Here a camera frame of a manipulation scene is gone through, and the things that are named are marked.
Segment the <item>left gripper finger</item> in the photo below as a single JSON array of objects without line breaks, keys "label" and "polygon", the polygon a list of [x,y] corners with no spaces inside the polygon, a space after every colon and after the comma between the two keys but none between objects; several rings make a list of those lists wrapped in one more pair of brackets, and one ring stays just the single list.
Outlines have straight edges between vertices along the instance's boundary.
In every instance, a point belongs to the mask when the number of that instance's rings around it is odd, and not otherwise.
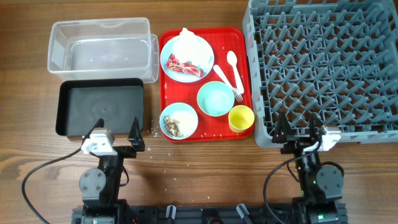
[{"label": "left gripper finger", "polygon": [[139,120],[137,117],[134,118],[127,140],[131,143],[131,146],[135,151],[138,152],[145,151],[145,144],[141,134]]},{"label": "left gripper finger", "polygon": [[86,135],[83,135],[82,138],[83,139],[88,139],[91,132],[95,129],[95,128],[103,128],[104,127],[104,120],[102,118],[100,118],[99,120],[97,120],[96,124],[88,131],[88,133]]}]

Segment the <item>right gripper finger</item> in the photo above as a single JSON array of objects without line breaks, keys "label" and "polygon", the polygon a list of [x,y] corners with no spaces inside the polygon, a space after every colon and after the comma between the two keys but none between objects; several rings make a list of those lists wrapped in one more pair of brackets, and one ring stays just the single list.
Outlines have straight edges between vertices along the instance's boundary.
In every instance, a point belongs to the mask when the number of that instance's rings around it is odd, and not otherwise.
[{"label": "right gripper finger", "polygon": [[294,140],[294,134],[285,114],[279,114],[279,120],[272,137],[272,143],[282,144]]},{"label": "right gripper finger", "polygon": [[309,121],[310,137],[314,140],[320,140],[322,136],[321,127],[323,123],[318,118],[316,113],[312,113]]}]

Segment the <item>rice and food scraps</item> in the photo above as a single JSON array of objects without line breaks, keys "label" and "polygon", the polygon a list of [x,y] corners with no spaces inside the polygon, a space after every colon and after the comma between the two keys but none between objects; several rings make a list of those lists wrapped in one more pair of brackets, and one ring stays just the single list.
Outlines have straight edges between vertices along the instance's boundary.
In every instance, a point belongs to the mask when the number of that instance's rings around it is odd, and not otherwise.
[{"label": "rice and food scraps", "polygon": [[171,115],[167,115],[163,118],[164,126],[166,132],[169,133],[172,137],[182,138],[185,134],[180,130],[180,121],[174,119]]}]

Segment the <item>yellow plastic cup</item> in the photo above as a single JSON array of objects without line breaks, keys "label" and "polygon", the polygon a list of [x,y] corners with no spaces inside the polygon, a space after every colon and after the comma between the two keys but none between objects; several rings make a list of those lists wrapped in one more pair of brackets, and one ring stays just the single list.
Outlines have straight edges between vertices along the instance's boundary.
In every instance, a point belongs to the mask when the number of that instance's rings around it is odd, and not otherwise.
[{"label": "yellow plastic cup", "polygon": [[254,113],[245,105],[234,106],[228,114],[229,128],[235,133],[242,133],[254,124]]}]

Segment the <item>small light blue bowl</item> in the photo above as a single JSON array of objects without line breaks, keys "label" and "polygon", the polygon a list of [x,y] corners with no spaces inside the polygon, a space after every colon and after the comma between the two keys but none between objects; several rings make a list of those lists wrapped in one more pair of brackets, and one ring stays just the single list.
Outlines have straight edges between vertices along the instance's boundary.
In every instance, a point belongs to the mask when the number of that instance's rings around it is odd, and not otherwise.
[{"label": "small light blue bowl", "polygon": [[[180,121],[180,130],[185,134],[182,138],[172,137],[166,132],[163,118],[167,115],[171,115],[174,119]],[[198,115],[197,112],[186,103],[172,103],[161,112],[159,124],[166,137],[180,141],[189,138],[196,131],[198,127]]]}]

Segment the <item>white plastic fork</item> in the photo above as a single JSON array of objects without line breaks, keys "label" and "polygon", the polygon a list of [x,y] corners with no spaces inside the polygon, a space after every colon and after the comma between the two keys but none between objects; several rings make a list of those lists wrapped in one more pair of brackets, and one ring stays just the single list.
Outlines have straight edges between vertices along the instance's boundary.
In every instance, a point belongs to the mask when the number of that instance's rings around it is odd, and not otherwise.
[{"label": "white plastic fork", "polygon": [[224,72],[222,71],[222,69],[220,68],[219,65],[214,65],[213,66],[213,70],[215,71],[215,73],[221,78],[221,80],[233,91],[234,93],[234,97],[236,99],[236,101],[238,103],[243,102],[243,97],[242,95],[239,93],[237,88],[234,88],[229,80],[227,79],[226,75],[224,74]]}]

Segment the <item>mint green bowl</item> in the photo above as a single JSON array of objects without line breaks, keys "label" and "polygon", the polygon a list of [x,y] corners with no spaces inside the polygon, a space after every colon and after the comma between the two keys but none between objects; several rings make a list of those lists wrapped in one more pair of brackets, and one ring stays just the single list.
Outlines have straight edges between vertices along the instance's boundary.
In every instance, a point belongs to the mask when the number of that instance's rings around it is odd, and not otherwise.
[{"label": "mint green bowl", "polygon": [[208,116],[223,116],[229,113],[234,103],[235,97],[232,89],[223,82],[208,82],[197,93],[197,104]]}]

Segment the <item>red snack wrapper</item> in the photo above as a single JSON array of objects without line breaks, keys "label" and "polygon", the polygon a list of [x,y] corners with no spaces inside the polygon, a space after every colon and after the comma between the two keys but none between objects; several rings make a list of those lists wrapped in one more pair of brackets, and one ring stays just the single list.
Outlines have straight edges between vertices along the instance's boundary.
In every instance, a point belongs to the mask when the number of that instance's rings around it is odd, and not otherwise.
[{"label": "red snack wrapper", "polygon": [[192,64],[191,61],[181,62],[174,54],[170,54],[166,61],[165,68],[174,72],[194,75],[198,78],[204,76],[204,70],[202,68]]}]

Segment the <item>white plastic spoon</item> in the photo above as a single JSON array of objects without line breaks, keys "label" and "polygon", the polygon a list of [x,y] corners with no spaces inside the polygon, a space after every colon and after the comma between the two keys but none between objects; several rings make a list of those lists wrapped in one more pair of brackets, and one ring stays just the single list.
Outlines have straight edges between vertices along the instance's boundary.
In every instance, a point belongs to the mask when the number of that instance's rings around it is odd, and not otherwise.
[{"label": "white plastic spoon", "polygon": [[237,88],[239,94],[243,94],[244,86],[243,86],[243,82],[241,80],[241,77],[240,77],[240,74],[239,74],[238,68],[237,68],[237,62],[238,62],[237,56],[233,51],[228,51],[226,58],[227,58],[227,62],[231,65],[231,67],[233,69],[236,88]]}]

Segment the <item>large light blue plate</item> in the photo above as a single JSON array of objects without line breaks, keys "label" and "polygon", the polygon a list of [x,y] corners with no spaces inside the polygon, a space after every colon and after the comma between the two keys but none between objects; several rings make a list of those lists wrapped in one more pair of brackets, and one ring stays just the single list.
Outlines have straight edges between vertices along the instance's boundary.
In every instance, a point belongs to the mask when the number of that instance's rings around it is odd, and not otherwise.
[{"label": "large light blue plate", "polygon": [[211,45],[193,32],[181,31],[163,46],[160,64],[165,74],[180,83],[193,83],[209,74],[215,63]]}]

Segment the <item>white napkin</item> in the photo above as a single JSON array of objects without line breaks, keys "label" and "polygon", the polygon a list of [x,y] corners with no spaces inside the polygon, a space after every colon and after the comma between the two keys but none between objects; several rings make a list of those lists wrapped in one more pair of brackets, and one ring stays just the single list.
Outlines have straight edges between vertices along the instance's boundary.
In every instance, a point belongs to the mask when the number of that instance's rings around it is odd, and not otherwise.
[{"label": "white napkin", "polygon": [[194,65],[206,65],[210,62],[212,51],[209,44],[199,39],[187,28],[183,28],[172,46],[172,52],[181,62],[191,61]]}]

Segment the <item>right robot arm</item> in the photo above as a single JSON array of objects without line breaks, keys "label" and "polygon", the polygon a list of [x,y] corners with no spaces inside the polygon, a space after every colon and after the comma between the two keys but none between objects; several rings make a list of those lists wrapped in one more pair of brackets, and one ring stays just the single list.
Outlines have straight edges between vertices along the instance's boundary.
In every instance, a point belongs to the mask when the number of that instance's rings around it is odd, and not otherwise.
[{"label": "right robot arm", "polygon": [[284,114],[272,137],[273,143],[282,144],[281,154],[293,154],[290,160],[278,165],[274,174],[283,166],[295,163],[301,197],[292,199],[290,223],[348,223],[346,205],[339,203],[343,197],[344,169],[337,163],[321,162],[319,153],[329,151],[340,139],[340,129],[323,124],[316,114],[309,121],[310,134],[296,136]]}]

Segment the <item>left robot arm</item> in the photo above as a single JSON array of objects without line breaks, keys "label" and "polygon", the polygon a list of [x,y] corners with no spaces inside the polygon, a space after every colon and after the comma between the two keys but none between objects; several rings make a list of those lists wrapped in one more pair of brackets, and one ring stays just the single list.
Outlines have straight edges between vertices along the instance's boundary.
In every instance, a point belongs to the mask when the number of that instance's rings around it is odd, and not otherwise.
[{"label": "left robot arm", "polygon": [[85,171],[79,180],[83,212],[80,223],[135,223],[136,216],[125,199],[119,200],[119,189],[125,159],[134,159],[145,151],[138,118],[134,118],[127,140],[129,146],[113,146],[114,136],[99,119],[83,138],[81,150],[99,159],[97,168]]}]

